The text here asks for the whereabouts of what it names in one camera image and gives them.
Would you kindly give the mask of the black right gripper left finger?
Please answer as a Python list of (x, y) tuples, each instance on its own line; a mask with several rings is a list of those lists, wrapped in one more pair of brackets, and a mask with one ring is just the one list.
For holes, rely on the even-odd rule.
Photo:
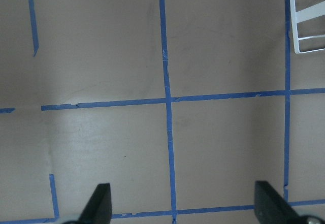
[(112, 219), (112, 199), (109, 183), (98, 184), (79, 216), (77, 223), (107, 224)]

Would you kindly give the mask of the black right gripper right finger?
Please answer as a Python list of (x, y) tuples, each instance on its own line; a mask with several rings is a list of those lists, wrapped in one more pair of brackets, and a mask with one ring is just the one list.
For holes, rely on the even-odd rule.
[(267, 181), (254, 185), (254, 214), (261, 224), (295, 223), (300, 216)]

